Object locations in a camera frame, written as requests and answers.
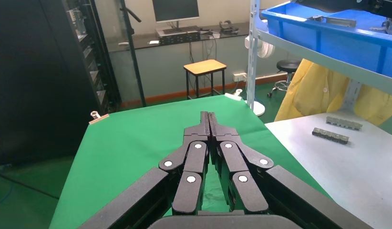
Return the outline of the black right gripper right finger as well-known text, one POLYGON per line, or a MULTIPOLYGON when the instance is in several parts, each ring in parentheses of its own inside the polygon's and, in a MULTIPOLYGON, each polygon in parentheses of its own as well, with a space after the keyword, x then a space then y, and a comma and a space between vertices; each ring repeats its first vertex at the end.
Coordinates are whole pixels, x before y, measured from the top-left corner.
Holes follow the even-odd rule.
POLYGON ((215 113, 208 114, 208 121, 211 162, 230 211, 266 214, 268 202, 257 182, 273 160, 244 144, 235 128, 219 124, 215 113))

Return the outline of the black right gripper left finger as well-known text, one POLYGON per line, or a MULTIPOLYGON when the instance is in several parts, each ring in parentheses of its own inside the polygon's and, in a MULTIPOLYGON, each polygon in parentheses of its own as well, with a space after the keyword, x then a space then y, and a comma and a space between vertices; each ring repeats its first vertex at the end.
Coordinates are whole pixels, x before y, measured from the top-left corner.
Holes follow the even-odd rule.
POLYGON ((200 113, 200 124, 184 129, 183 142, 159 163, 169 174, 173 215, 196 215, 202 207, 209 164, 210 126, 208 112, 200 113))

